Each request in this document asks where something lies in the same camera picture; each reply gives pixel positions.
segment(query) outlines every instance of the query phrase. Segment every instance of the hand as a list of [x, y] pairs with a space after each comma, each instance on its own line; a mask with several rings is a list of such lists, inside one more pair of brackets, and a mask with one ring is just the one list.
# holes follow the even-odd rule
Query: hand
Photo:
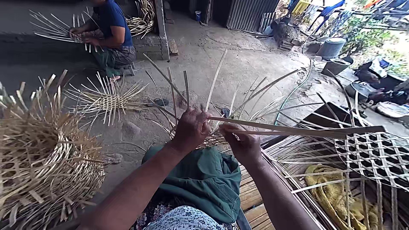
[[96, 38], [85, 38], [85, 43], [90, 43], [91, 45], [100, 46], [99, 40]]
[[70, 36], [70, 38], [73, 38], [73, 37], [74, 37], [73, 35], [81, 34], [81, 33], [83, 33], [84, 31], [85, 31], [85, 30], [84, 30], [83, 28], [81, 28], [81, 27], [74, 27], [74, 28], [71, 28], [71, 29], [69, 30], [68, 35]]
[[184, 155], [190, 153], [210, 134], [210, 128], [206, 122], [210, 116], [210, 113], [200, 112], [199, 109], [187, 108], [179, 120], [175, 137], [169, 145]]
[[224, 123], [220, 125], [220, 133], [225, 137], [226, 141], [230, 144], [231, 150], [237, 160], [245, 167], [248, 164], [258, 163], [262, 159], [260, 150], [260, 138], [256, 135], [250, 134], [235, 134], [228, 130], [245, 130], [238, 124]]

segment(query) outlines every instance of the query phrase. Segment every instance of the blue shirt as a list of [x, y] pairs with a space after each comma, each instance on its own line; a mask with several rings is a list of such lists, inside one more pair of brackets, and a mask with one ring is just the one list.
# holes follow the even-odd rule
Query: blue shirt
[[98, 14], [96, 22], [104, 38], [112, 37], [111, 26], [123, 27], [125, 28], [125, 40], [122, 46], [133, 46], [132, 36], [126, 24], [124, 14], [114, 0], [106, 0], [103, 5], [94, 7], [94, 13]]

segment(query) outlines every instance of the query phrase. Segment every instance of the chicken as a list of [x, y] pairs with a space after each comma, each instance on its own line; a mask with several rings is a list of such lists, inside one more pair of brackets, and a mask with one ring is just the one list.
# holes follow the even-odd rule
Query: chicken
[[355, 76], [358, 77], [358, 80], [354, 81], [357, 83], [361, 83], [366, 81], [368, 83], [380, 83], [378, 75], [372, 73], [369, 67], [372, 65], [372, 61], [361, 65], [357, 71], [355, 71]]

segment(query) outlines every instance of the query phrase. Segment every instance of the green cloth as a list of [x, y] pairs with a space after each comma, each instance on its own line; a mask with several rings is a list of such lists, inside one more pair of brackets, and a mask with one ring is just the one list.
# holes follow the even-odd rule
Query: green cloth
[[97, 60], [99, 66], [101, 66], [108, 77], [119, 76], [121, 71], [115, 69], [115, 56], [114, 51], [111, 48], [104, 47], [104, 52], [98, 47], [98, 52], [95, 52], [95, 49], [92, 48], [91, 52]]
[[[161, 148], [149, 148], [142, 164]], [[240, 181], [240, 167], [234, 156], [213, 147], [185, 156], [159, 189], [183, 197], [219, 223], [233, 223], [240, 210]]]

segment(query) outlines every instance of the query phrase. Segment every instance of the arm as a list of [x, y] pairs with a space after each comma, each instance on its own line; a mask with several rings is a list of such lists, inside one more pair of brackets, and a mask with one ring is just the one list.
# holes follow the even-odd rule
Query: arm
[[260, 140], [254, 135], [236, 134], [228, 130], [244, 130], [238, 125], [223, 124], [220, 132], [230, 144], [234, 156], [252, 176], [258, 191], [263, 198], [271, 222], [277, 230], [297, 229], [315, 230], [317, 225], [294, 199], [290, 191], [271, 170], [268, 162], [262, 157]]
[[125, 28], [120, 26], [111, 26], [112, 36], [106, 39], [86, 38], [85, 43], [91, 43], [95, 46], [118, 47], [124, 43]]
[[90, 32], [90, 31], [95, 31], [98, 29], [98, 25], [94, 22], [94, 20], [96, 20], [98, 18], [97, 14], [93, 14], [92, 18], [88, 19], [84, 25], [80, 26], [80, 27], [74, 27], [70, 29], [70, 33], [78, 35], [84, 32]]
[[91, 213], [80, 230], [128, 230], [168, 176], [190, 151], [210, 133], [210, 114], [188, 108], [180, 118], [175, 137], [136, 169]]

